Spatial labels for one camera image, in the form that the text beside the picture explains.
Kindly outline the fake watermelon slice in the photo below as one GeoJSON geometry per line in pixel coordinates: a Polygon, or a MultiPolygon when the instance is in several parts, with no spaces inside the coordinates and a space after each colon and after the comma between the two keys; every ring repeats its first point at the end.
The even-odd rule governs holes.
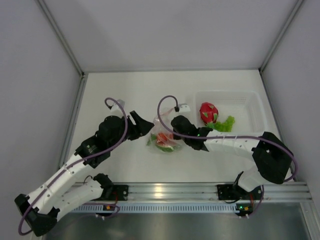
{"type": "Polygon", "coordinates": [[[160,151],[164,153],[173,153],[175,151],[178,151],[181,149],[181,146],[179,145],[155,145],[160,151]]]}

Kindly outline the green fake grapes bunch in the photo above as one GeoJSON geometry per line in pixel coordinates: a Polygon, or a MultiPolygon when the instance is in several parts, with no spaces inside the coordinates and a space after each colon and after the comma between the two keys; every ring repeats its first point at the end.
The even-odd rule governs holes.
{"type": "Polygon", "coordinates": [[[229,115],[224,122],[217,121],[214,124],[214,128],[219,132],[229,133],[232,131],[234,123],[235,123],[235,118],[229,115]]]}

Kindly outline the orange fake carrot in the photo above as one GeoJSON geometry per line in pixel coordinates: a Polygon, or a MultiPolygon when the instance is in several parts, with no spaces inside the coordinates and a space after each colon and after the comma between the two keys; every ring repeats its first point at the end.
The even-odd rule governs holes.
{"type": "Polygon", "coordinates": [[[171,145],[173,143],[174,137],[172,133],[160,132],[156,135],[156,143],[158,145],[171,145]]]}

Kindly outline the clear zip top bag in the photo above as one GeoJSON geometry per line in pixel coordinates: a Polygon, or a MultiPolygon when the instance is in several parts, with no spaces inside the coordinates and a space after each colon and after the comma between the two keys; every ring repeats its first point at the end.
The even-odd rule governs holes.
{"type": "MultiPolygon", "coordinates": [[[[176,112],[174,108],[161,108],[160,117],[165,125],[170,128],[171,120],[175,117],[176,112]]],[[[174,135],[168,131],[160,122],[158,115],[153,119],[153,128],[151,129],[146,146],[149,148],[150,152],[161,152],[165,154],[172,154],[178,152],[183,148],[180,140],[175,140],[174,135]]]]}

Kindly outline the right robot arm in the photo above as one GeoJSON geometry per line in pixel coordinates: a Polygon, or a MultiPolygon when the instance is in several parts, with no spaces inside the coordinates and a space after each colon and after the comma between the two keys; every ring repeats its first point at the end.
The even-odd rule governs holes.
{"type": "Polygon", "coordinates": [[[266,183],[281,185],[292,163],[293,153],[276,135],[265,131],[261,136],[232,136],[209,127],[196,127],[185,116],[171,121],[173,135],[197,151],[224,152],[251,160],[254,165],[241,171],[228,190],[219,190],[221,200],[240,200],[266,183]]]}

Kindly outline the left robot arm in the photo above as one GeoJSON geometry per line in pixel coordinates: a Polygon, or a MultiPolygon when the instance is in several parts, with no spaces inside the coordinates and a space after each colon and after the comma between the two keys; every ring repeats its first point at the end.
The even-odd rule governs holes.
{"type": "Polygon", "coordinates": [[[89,201],[113,201],[114,184],[103,173],[75,190],[70,188],[81,178],[89,176],[122,142],[143,137],[153,127],[152,122],[144,120],[135,111],[129,116],[107,116],[95,134],[84,140],[50,179],[35,191],[21,193],[15,198],[22,220],[31,232],[37,237],[47,234],[66,214],[89,201]]]}

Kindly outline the red fake food piece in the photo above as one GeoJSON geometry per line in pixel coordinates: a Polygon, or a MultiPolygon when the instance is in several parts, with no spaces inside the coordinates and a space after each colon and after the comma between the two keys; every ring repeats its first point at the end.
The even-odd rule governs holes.
{"type": "Polygon", "coordinates": [[[209,102],[203,102],[199,109],[200,119],[208,128],[214,128],[219,117],[218,108],[209,102]]]}

